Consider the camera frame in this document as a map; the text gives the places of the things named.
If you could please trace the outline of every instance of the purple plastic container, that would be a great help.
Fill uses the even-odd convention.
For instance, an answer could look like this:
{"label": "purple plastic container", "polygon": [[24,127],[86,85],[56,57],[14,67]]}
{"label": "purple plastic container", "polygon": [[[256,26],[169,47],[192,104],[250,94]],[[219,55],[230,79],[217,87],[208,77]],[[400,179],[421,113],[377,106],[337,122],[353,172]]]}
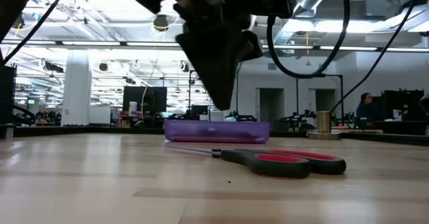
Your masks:
{"label": "purple plastic container", "polygon": [[264,144],[269,123],[230,121],[166,121],[166,139],[171,142]]}

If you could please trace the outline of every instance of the wooden surface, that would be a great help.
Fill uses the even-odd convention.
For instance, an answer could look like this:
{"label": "wooden surface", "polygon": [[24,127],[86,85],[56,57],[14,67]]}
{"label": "wooden surface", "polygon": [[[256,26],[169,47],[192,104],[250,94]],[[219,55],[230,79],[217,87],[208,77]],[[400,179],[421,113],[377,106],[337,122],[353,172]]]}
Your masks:
{"label": "wooden surface", "polygon": [[18,138],[0,142],[1,223],[429,223],[425,147],[288,138],[174,145],[318,152],[343,157],[348,168],[281,180],[169,149],[160,135]]}

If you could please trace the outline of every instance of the person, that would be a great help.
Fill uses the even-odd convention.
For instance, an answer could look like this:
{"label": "person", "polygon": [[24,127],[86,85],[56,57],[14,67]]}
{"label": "person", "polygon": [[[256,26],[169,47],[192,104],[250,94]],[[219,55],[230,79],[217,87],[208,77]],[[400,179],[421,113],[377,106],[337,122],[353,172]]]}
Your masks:
{"label": "person", "polygon": [[356,110],[357,118],[367,118],[368,120],[379,120],[379,113],[373,104],[373,96],[369,93],[361,95],[361,103]]}

